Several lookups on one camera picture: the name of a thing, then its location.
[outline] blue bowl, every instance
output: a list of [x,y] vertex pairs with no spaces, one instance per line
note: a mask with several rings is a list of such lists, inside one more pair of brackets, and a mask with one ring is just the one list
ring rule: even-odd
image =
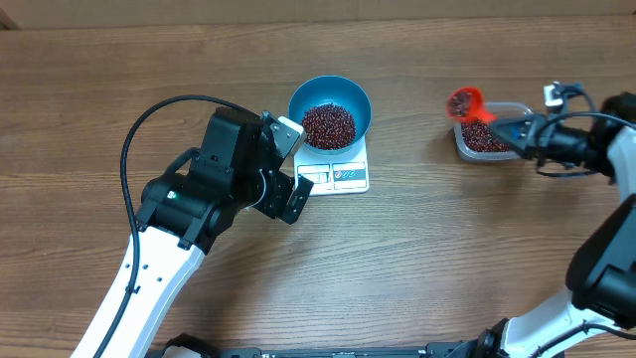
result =
[[341,149],[319,149],[304,143],[311,151],[319,154],[340,154],[351,149],[367,134],[371,126],[371,101],[360,86],[340,76],[321,76],[309,80],[299,87],[289,102],[289,119],[301,123],[309,108],[334,103],[347,109],[356,121],[354,142]]

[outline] beans in container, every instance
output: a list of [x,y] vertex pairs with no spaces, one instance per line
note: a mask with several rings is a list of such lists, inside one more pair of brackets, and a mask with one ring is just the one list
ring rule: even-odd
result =
[[508,145],[502,143],[490,131],[488,125],[475,121],[473,123],[461,123],[461,135],[466,146],[476,152],[507,152]]
[[318,105],[305,111],[301,122],[307,131],[307,144],[318,149],[341,149],[356,139],[356,121],[343,106]]

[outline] red measuring cup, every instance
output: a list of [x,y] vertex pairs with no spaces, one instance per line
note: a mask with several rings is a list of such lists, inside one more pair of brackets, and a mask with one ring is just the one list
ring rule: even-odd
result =
[[[461,93],[468,93],[470,95],[470,103],[468,105],[466,115],[457,116],[453,114],[450,105],[455,98],[461,96]],[[472,123],[476,120],[479,120],[483,123],[488,124],[497,119],[497,116],[495,114],[486,110],[486,101],[484,100],[484,95],[482,94],[482,92],[479,89],[473,87],[466,87],[456,90],[446,101],[446,112],[451,118],[464,123]]]

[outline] white scale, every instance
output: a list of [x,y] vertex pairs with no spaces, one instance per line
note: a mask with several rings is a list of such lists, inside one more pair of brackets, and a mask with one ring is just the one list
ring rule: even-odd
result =
[[365,137],[340,154],[318,154],[303,144],[294,155],[294,176],[314,182],[310,196],[366,193],[369,191],[369,161]]

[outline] kidney beans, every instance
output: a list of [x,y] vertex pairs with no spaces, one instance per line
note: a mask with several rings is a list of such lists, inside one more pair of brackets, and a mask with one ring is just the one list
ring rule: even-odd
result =
[[472,94],[468,91],[460,91],[448,100],[448,111],[453,116],[466,116],[470,108],[470,97]]
[[307,131],[307,144],[319,149],[341,149],[356,138],[354,116],[334,103],[311,107],[301,122]]
[[464,143],[476,152],[506,152],[508,145],[502,143],[482,122],[461,123],[461,135]]

